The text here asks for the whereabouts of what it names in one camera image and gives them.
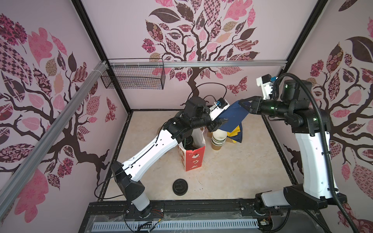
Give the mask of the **aluminium crossbar back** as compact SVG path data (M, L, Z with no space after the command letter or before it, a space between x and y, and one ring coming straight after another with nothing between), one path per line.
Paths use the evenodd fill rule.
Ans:
M119 59L109 60L109 64L113 67L118 66L153 66L163 68L194 68L194 67L284 67L287 64L286 60L250 60L250 61L178 61L178 62L167 62L167 61L156 61L150 62L149 59L144 61L137 60L125 60Z

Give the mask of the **red white paper gift bag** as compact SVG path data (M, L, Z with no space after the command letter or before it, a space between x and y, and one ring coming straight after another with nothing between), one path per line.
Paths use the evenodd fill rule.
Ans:
M184 167L184 171L191 171L200 168L203 164L203 159L206 150L206 141L201 129L193 130L191 136L195 143L203 144L202 148L193 150L193 146L189 150L186 150L183 146L184 139L178 144L178 152L181 162Z

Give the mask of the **dark blue paper napkin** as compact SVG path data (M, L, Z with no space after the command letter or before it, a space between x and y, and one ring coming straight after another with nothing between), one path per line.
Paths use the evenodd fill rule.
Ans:
M218 116L218 119L227 120L219 129L226 132L234 131L248 114L249 112L239 105L239 101L236 101Z

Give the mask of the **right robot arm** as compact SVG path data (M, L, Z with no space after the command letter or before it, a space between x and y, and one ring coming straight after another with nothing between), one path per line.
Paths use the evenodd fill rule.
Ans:
M284 187L282 190L257 194L261 204L266 207L290 206L297 209L320 210L337 202L347 202L345 194L336 191L333 198L329 188L325 153L322 149L321 130L317 115L309 108L310 101L287 100L284 102L264 100L254 96L239 101L239 105L250 114L280 117L291 126L300 148L304 181Z

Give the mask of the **stack of green paper cups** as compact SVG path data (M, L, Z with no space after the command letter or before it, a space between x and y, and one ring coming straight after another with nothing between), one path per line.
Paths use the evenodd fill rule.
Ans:
M227 132L223 130L216 130L212 133L211 143L213 150L220 150L227 139Z

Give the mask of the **black coffee cup lid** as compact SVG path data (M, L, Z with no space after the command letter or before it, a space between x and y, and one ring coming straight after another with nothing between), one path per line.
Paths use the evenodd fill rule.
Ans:
M190 147L193 146L193 142L194 142L194 140L193 140L193 137L192 137L192 136L187 137L187 138L184 140L184 143L183 143L184 148L185 148L186 150L189 150Z
M193 145L193 150L197 150L197 149L202 148L204 146L203 144L199 144L199 143L195 143L195 142L192 145Z
M188 184L184 179L177 179L173 183L173 192L177 196L183 196L188 191Z

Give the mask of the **aluminium bar left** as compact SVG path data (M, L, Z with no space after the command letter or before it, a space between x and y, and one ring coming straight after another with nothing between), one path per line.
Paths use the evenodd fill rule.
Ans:
M101 61L89 74L79 91L72 97L62 113L53 122L50 129L37 142L30 155L21 163L20 167L7 181L1 190L1 217L4 217L8 209L14 203L18 194L24 188L30 177L33 175L42 159L46 156L49 149L57 140L59 135L65 129L69 120L77 111L79 105L83 102L86 95L89 93L95 82L102 76L103 72L108 68L107 61Z

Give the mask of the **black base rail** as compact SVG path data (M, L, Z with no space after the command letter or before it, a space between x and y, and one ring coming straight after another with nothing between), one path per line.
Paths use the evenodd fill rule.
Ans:
M80 233L91 233L95 222L138 222L162 220L256 219L258 229L161 231L156 233L329 233L321 213L289 207L254 209L252 199L151 201L151 210L141 217L127 201L90 203Z

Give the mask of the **blue napkin stack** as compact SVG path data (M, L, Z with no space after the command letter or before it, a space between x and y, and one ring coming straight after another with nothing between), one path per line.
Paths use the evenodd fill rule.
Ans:
M241 132L238 134L238 136L227 137L228 142L231 142L231 143L241 143L242 142L242 139L243 139L242 124L240 124L240 126L241 126Z

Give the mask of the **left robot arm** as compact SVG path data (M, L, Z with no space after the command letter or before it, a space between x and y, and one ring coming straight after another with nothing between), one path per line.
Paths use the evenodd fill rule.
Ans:
M146 196L145 187L140 179L147 170L166 152L191 136L195 129L205 127L214 132L227 122L219 118L229 108L229 103L218 99L208 107L200 97L191 97L185 103L184 110L166 121L157 136L135 156L125 162L114 162L111 165L113 178L127 201L133 204L142 215L151 210L150 200Z

